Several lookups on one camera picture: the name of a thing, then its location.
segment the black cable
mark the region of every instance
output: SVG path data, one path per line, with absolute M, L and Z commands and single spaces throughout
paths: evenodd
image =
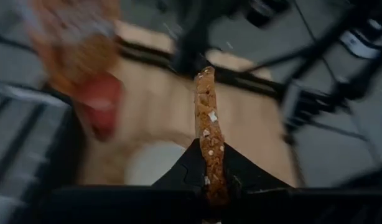
M 295 5 L 295 7 L 296 7 L 297 12 L 299 13 L 300 17 L 302 18 L 302 21 L 303 21 L 303 23 L 304 23 L 304 26 L 305 26 L 305 28 L 307 29 L 307 31 L 308 31 L 308 33 L 309 33 L 311 39 L 312 39 L 314 42 L 316 42 L 317 39 L 314 37 L 314 34 L 313 34 L 313 32 L 312 32 L 312 30 L 311 30 L 309 24 L 307 23 L 307 21 L 306 21 L 304 15 L 303 15 L 303 13 L 302 13 L 302 11 L 301 11 L 299 5 L 297 4 L 297 1 L 294 0 L 293 2 L 294 2 L 294 5 Z M 329 75 L 332 77 L 332 80 L 335 81 L 335 82 L 337 82 L 338 79 L 337 79 L 337 77 L 335 76 L 335 73 L 333 72 L 333 70 L 329 67 L 329 64 L 328 64 L 327 60 L 325 59 L 325 57 L 322 56 L 322 57 L 321 57 L 321 60 L 322 60 L 322 62 L 324 63 L 325 67 L 327 68 L 327 70 L 328 70 L 328 72 L 329 72 Z

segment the black metal frame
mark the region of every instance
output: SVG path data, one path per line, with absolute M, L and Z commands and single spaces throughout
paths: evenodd
M 269 59 L 257 66 L 245 68 L 242 72 L 236 72 L 227 68 L 215 66 L 216 81 L 226 85 L 235 86 L 254 93 L 270 96 L 275 99 L 280 106 L 286 108 L 284 112 L 285 127 L 287 130 L 286 140 L 288 143 L 294 143 L 292 134 L 303 127 L 310 124 L 318 128 L 324 128 L 329 131 L 335 131 L 353 138 L 358 138 L 370 142 L 364 133 L 351 133 L 341 129 L 327 126 L 325 124 L 316 123 L 314 118 L 322 111 L 333 113 L 339 108 L 353 116 L 353 111 L 349 107 L 348 100 L 357 100 L 363 98 L 370 87 L 371 81 L 376 77 L 377 71 L 382 67 L 382 51 L 379 56 L 368 62 L 368 64 L 349 80 L 339 80 L 333 77 L 334 83 L 329 93 L 322 93 L 315 90 L 304 88 L 298 84 L 296 80 L 300 80 L 307 75 L 307 72 L 322 58 L 331 46 L 338 41 L 340 36 L 348 29 L 365 22 L 370 15 L 370 11 L 378 4 L 379 1 L 361 1 L 351 8 L 338 23 L 328 30 L 316 43 L 304 47 L 303 49 L 289 52 L 282 56 Z M 171 59 L 176 57 L 178 51 L 184 50 L 184 54 L 189 54 L 189 60 L 194 60 L 192 68 L 185 73 L 177 73 L 186 77 L 193 77 L 197 74 L 197 70 L 201 66 L 206 65 L 207 61 L 202 61 L 193 54 L 188 52 L 189 49 L 180 49 L 172 55 L 160 50 L 149 49 L 147 47 L 132 44 L 124 40 L 119 41 L 122 57 L 130 58 L 140 62 L 148 63 L 172 70 Z M 264 67 L 272 67 L 289 60 L 302 57 L 304 62 L 301 63 L 282 83 L 273 82 L 253 75 L 251 72 L 257 71 Z M 376 162 L 379 162 L 378 154 L 373 147 L 370 147 L 370 153 Z

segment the blurred snack bag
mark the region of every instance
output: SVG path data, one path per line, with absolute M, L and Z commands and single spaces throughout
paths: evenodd
M 53 88 L 73 96 L 117 59 L 118 0 L 17 0 Z

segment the gray floor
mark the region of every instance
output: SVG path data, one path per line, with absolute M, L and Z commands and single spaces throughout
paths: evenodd
M 341 15 L 342 10 L 338 2 L 297 0 L 314 37 L 322 35 Z M 167 32 L 166 26 L 175 27 L 172 14 L 160 15 L 150 5 L 151 0 L 121 1 L 123 19 L 162 32 Z M 29 43 L 20 23 L 15 19 L 11 21 L 5 19 L 7 12 L 14 13 L 12 8 L 8 1 L 0 1 L 0 33 Z M 258 62 L 297 49 L 312 43 L 313 40 L 293 7 L 290 13 L 266 30 L 256 29 L 241 17 L 233 21 L 222 20 L 212 30 L 211 41 L 223 50 Z M 340 45 L 335 46 L 325 58 L 334 74 L 343 77 L 357 71 L 366 63 L 365 60 L 352 57 Z M 274 79 L 282 80 L 296 63 L 274 68 Z M 43 78 L 41 64 L 34 55 L 0 45 L 0 79 L 37 85 Z M 328 91 L 331 79 L 322 62 L 312 69 L 304 83 L 312 88 Z M 373 140 L 382 159 L 382 75 L 377 80 L 371 95 L 363 101 L 353 102 L 352 105 L 361 126 Z M 325 114 L 319 121 L 347 131 L 356 131 L 350 118 L 343 113 Z M 300 166 L 309 186 L 334 185 L 349 176 L 374 168 L 366 144 L 359 140 L 314 127 L 300 131 L 297 140 Z

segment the gray tile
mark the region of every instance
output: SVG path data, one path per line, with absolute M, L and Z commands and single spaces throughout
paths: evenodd
M 49 146 L 56 140 L 55 134 L 60 129 L 67 109 L 46 107 L 45 111 L 36 121 L 32 132 L 24 143 L 23 151 L 40 159 L 50 159 Z
M 267 29 L 258 29 L 243 17 L 234 20 L 223 19 L 212 29 L 211 40 L 212 44 L 224 51 L 257 63 L 298 50 L 311 43 L 311 38 L 296 10 L 274 21 Z M 281 81 L 290 75 L 299 63 L 300 60 L 293 60 L 276 65 L 271 68 L 271 73 L 275 80 Z M 327 71 L 318 63 L 313 68 L 313 73 L 324 77 Z
M 0 224 L 9 223 L 12 214 L 20 206 L 23 204 L 19 200 L 0 195 Z
M 334 113 L 322 113 L 315 118 L 315 121 L 321 124 L 358 134 L 358 128 L 353 122 L 352 117 L 346 114 L 343 110 L 336 111 Z
M 350 78 L 359 72 L 368 60 L 354 57 L 342 45 L 335 44 L 325 58 L 337 77 Z
M 37 179 L 31 174 L 23 173 L 22 175 L 10 176 L 1 183 L 0 194 L 21 198 L 28 189 L 36 184 L 38 184 Z
M 37 169 L 45 162 L 47 162 L 47 160 L 40 160 L 38 157 L 29 154 L 29 149 L 22 150 L 18 158 L 14 161 L 10 171 L 7 173 L 7 177 L 9 179 L 36 179 Z
M 352 107 L 382 159 L 382 71 L 374 82 L 371 93 L 365 99 L 352 102 Z
M 120 1 L 122 20 L 159 32 L 166 32 L 164 22 L 175 21 L 173 13 L 161 14 L 152 1 Z
M 306 73 L 305 78 L 302 79 L 302 82 L 307 88 L 328 93 L 331 89 L 333 80 L 327 70 L 327 67 L 321 60 L 319 60 L 316 62 L 316 65 L 314 65 L 308 73 Z
M 320 37 L 345 12 L 341 1 L 296 0 L 314 37 Z
M 17 24 L 6 37 L 29 44 L 21 24 Z M 0 45 L 0 80 L 23 85 L 40 86 L 45 79 L 44 70 L 34 54 Z
M 0 1 L 0 34 L 5 34 L 19 20 L 13 1 Z
M 297 135 L 300 167 L 309 187 L 330 187 L 374 168 L 361 140 L 308 126 Z

